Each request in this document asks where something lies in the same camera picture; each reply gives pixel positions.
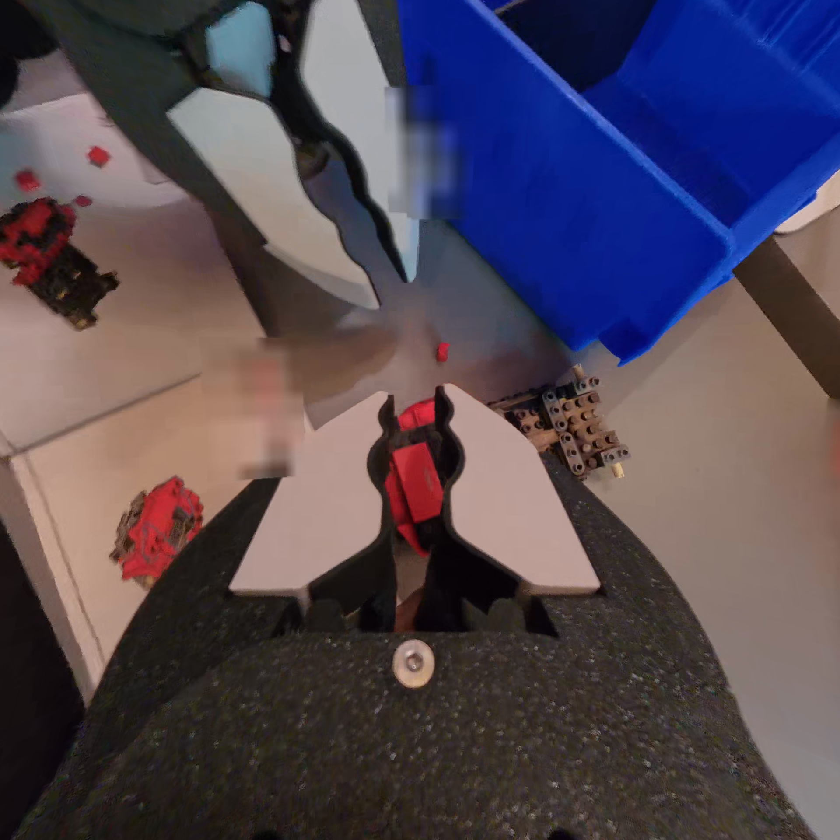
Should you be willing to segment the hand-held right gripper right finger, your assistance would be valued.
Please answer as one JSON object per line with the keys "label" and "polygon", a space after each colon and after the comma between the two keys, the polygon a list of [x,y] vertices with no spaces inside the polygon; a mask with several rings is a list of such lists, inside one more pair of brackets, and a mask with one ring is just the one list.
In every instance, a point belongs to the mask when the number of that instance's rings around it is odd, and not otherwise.
{"label": "hand-held right gripper right finger", "polygon": [[602,584],[537,449],[456,385],[435,393],[447,470],[440,586],[458,596],[592,595]]}

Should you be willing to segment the lego instruction booklet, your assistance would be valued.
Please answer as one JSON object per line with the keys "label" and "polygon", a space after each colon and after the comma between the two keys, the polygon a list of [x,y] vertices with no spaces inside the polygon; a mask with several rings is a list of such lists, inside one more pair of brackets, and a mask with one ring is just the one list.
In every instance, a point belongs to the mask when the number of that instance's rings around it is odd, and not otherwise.
{"label": "lego instruction booklet", "polygon": [[202,363],[263,332],[201,205],[152,175],[80,92],[2,112],[2,210],[78,208],[73,244],[119,288],[78,331],[2,268],[2,524],[88,704],[146,591],[111,560],[132,499],[182,478],[209,523],[246,487],[212,454]]}

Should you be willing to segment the black rounded object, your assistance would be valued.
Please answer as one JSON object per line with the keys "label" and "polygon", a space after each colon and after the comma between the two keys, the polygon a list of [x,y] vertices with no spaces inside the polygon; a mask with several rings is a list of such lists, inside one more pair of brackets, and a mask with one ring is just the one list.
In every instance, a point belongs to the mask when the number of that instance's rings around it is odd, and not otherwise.
{"label": "black rounded object", "polygon": [[1,527],[1,838],[53,780],[84,705],[67,658]]}

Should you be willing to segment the blue plastic bin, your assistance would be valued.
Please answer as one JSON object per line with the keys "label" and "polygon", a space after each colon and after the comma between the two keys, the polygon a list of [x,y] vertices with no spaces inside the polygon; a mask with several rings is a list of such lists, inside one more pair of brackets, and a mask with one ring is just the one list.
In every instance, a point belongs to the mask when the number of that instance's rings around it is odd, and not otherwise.
{"label": "blue plastic bin", "polygon": [[838,171],[838,1],[397,10],[448,219],[572,350],[647,352]]}

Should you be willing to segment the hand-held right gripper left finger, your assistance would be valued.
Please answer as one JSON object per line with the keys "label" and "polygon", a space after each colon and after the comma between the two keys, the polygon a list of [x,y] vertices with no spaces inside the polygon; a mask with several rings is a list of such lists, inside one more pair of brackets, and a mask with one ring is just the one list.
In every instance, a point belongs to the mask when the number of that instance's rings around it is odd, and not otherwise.
{"label": "hand-held right gripper left finger", "polygon": [[375,392],[304,434],[293,474],[277,486],[229,584],[233,594],[310,601],[325,574],[380,535],[382,496],[368,458],[388,396]]}

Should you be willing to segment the red and black lego car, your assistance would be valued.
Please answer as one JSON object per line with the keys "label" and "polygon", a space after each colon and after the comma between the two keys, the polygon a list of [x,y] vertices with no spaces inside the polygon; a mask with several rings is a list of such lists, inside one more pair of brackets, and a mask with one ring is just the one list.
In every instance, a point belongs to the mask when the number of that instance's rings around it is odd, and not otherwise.
{"label": "red and black lego car", "polygon": [[[487,406],[540,453],[557,455],[578,480],[601,469],[622,478],[623,462],[631,454],[604,419],[600,385],[599,377],[576,364],[567,381],[508,395]],[[445,459],[435,400],[409,406],[397,423],[385,489],[400,540],[427,558],[443,527]]]}

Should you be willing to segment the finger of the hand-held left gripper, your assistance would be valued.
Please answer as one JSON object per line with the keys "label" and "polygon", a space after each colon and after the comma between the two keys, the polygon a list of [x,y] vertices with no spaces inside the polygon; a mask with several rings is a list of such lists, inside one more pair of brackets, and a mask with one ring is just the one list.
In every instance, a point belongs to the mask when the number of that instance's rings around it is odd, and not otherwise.
{"label": "finger of the hand-held left gripper", "polygon": [[398,90],[388,83],[357,2],[311,2],[304,30],[302,86],[385,254],[410,283],[417,273],[419,222],[406,210]]}
{"label": "finger of the hand-held left gripper", "polygon": [[381,306],[338,226],[304,190],[292,142],[265,100],[200,87],[166,116],[257,228],[266,251],[336,298]]}

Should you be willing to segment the white rounded tabletop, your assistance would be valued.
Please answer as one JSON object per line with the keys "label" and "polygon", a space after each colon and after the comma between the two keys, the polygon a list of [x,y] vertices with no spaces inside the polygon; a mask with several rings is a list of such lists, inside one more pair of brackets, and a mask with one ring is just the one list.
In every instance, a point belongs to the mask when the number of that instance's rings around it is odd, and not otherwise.
{"label": "white rounded tabletop", "polygon": [[774,233],[776,235],[789,235],[802,230],[820,217],[832,212],[838,205],[838,182],[826,182],[816,191],[809,203],[787,218],[774,230]]}

